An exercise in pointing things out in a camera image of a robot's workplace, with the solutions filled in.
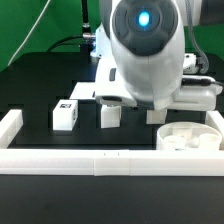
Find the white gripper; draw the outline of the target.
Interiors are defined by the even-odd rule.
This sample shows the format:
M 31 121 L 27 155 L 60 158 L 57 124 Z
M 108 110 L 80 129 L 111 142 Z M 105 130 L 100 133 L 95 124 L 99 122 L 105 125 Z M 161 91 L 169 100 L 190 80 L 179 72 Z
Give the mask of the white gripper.
M 199 74 L 198 58 L 186 53 L 181 86 L 168 109 L 210 111 L 216 107 L 216 98 L 223 91 L 223 84 L 213 77 Z

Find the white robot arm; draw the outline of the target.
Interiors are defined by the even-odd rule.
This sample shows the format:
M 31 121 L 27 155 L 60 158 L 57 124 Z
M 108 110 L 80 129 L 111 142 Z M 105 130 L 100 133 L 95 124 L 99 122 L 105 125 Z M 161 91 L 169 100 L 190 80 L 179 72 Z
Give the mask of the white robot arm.
M 98 62 L 95 100 L 149 110 L 208 111 L 221 89 L 188 75 L 184 28 L 224 23 L 224 0 L 99 0 L 106 51 Z

